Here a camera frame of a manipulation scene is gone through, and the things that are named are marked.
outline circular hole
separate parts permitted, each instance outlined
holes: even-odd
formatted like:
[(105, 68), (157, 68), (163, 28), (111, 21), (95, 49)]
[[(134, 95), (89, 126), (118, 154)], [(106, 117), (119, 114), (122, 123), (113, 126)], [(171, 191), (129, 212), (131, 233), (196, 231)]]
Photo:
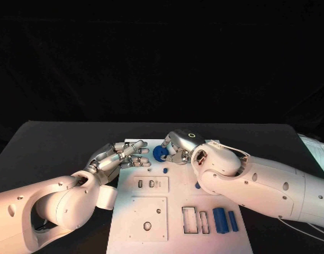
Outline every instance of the circular hole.
[(152, 227), (151, 222), (145, 222), (145, 225), (144, 225), (145, 231), (150, 231), (151, 227)]
[(258, 174), (255, 173), (252, 176), (252, 180), (256, 181), (258, 180)]
[(290, 189), (290, 184), (288, 184), (288, 182), (285, 182), (285, 184), (282, 185), (282, 189), (284, 189), (285, 191), (288, 191), (288, 189)]

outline blue object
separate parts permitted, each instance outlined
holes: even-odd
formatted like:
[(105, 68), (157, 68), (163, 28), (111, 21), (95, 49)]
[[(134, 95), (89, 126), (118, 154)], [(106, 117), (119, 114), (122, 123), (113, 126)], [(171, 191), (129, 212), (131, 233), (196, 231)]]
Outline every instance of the blue object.
[(238, 232), (239, 231), (239, 227), (238, 227), (238, 222), (236, 222), (233, 211), (229, 211), (229, 220), (232, 221), (233, 232)]
[(229, 233), (229, 223), (226, 218), (225, 209), (222, 207), (213, 209), (216, 229), (219, 234)]
[(168, 149), (164, 148), (163, 146), (157, 146), (154, 149), (154, 157), (160, 162), (164, 162), (164, 160), (161, 160), (163, 155), (168, 155)]

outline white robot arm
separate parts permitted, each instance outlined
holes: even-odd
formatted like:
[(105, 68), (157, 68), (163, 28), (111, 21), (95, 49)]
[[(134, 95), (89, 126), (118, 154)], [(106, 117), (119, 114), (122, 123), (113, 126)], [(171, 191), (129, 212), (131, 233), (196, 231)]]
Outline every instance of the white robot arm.
[(202, 188), (239, 205), (280, 219), (324, 227), (324, 179), (288, 165), (251, 156), (189, 130), (170, 132), (176, 155), (161, 159), (191, 162)]
[[(118, 190), (108, 184), (121, 169), (150, 167), (147, 142), (108, 144), (92, 156), (85, 170), (0, 193), (0, 253), (33, 253), (89, 221), (96, 206), (112, 210)], [(37, 230), (33, 207), (51, 229)]]

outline black backdrop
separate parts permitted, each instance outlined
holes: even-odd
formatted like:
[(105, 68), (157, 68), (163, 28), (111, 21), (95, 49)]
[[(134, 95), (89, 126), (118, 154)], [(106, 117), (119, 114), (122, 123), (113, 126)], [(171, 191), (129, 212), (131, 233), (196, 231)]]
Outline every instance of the black backdrop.
[(0, 6), (0, 151), (28, 120), (290, 123), (324, 141), (324, 3)]

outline black tabletop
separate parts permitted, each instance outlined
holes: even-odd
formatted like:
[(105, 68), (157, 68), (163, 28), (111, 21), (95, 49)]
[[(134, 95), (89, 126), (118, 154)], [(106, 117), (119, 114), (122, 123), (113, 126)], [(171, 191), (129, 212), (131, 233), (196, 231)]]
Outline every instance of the black tabletop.
[[(174, 129), (190, 129), (254, 156), (277, 160), (324, 178), (324, 172), (297, 135), (281, 124), (64, 123), (27, 122), (0, 154), (0, 192), (72, 175), (95, 151), (129, 139), (164, 139)], [(255, 253), (324, 253), (324, 243), (297, 232), (278, 219), (245, 207), (242, 215)], [(86, 225), (37, 253), (106, 253), (113, 211), (96, 208)], [(300, 222), (291, 225), (324, 238)]]

